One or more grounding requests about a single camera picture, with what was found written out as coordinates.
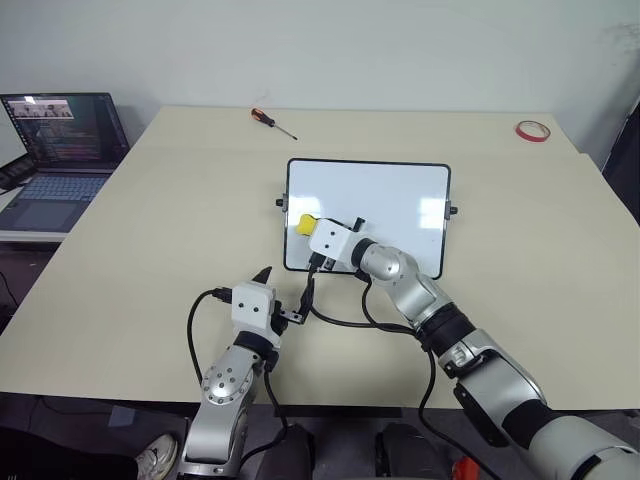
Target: red object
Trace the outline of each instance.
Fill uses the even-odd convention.
[[[535,129],[540,132],[540,135],[532,135],[531,133],[527,133],[524,129]],[[529,142],[544,142],[551,136],[551,130],[546,125],[543,125],[540,122],[536,122],[535,120],[524,120],[516,125],[516,133],[528,140]]]
[[[469,457],[458,460],[453,466],[453,480],[478,480],[480,467]]]

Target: white sneaker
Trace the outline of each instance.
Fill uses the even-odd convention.
[[[156,438],[136,457],[138,480],[162,480],[171,471],[178,453],[178,442],[168,433]]]

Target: yellow object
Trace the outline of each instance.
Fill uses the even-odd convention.
[[[308,213],[305,213],[300,217],[300,222],[298,222],[298,226],[296,227],[296,233],[311,236],[313,229],[316,228],[316,223],[318,223],[318,220]]]

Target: whiteboard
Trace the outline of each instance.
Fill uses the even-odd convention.
[[[284,266],[307,270],[309,238],[296,233],[300,216],[331,218],[372,240],[413,256],[423,273],[442,273],[451,170],[444,164],[292,158],[287,165]],[[353,272],[338,264],[334,272]]]

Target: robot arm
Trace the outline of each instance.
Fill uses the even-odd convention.
[[[185,440],[180,478],[235,478],[247,433],[247,409],[257,382],[278,360],[280,336],[293,313],[281,310],[275,290],[266,285],[271,267],[217,298],[231,303],[236,334],[233,345],[203,375],[200,408]]]
[[[476,329],[411,256],[329,219],[305,216],[298,232],[310,235],[314,266],[341,262],[387,292],[422,348],[457,379],[454,395],[489,444],[510,445],[540,478],[636,478],[638,452],[582,418],[547,407],[534,378]]]

